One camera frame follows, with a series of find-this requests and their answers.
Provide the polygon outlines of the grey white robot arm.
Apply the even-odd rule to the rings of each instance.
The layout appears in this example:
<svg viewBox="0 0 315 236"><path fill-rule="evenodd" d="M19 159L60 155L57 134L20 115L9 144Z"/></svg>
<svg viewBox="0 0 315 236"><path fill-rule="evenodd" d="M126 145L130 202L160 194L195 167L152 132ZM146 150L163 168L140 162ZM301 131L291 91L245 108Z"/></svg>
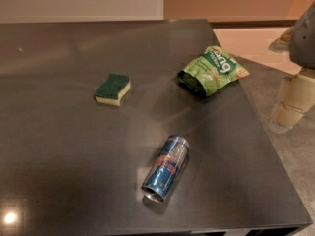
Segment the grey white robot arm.
<svg viewBox="0 0 315 236"><path fill-rule="evenodd" d="M269 124L276 134L291 130L315 105L315 2L293 27L289 58L301 70L281 82Z"/></svg>

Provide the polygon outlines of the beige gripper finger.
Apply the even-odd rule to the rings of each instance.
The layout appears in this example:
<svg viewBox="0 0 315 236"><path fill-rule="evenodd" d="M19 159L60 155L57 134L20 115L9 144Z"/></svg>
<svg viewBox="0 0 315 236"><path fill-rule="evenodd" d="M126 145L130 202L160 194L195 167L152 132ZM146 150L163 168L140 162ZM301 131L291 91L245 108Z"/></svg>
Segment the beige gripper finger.
<svg viewBox="0 0 315 236"><path fill-rule="evenodd" d="M315 70L302 68L282 79L269 128L276 134L291 130L315 105Z"/></svg>

